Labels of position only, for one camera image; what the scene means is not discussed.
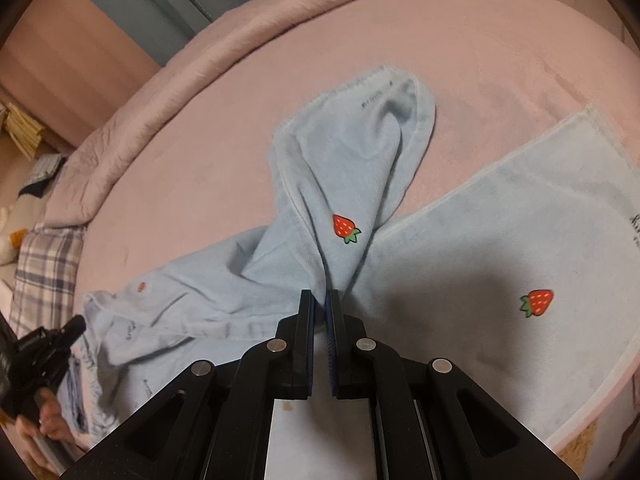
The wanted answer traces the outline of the person's left hand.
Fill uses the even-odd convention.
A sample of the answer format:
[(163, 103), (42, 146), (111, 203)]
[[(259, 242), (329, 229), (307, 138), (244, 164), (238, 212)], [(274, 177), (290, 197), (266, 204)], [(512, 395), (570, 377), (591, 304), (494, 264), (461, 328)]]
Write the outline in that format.
[(56, 395), (47, 388), (38, 391), (41, 403), (36, 422), (20, 415), (15, 419), (15, 427), (18, 435), (26, 444), (27, 457), (41, 468), (52, 471), (51, 464), (36, 445), (35, 437), (46, 437), (53, 441), (64, 441), (70, 445), (75, 444), (70, 427), (62, 416), (62, 408)]

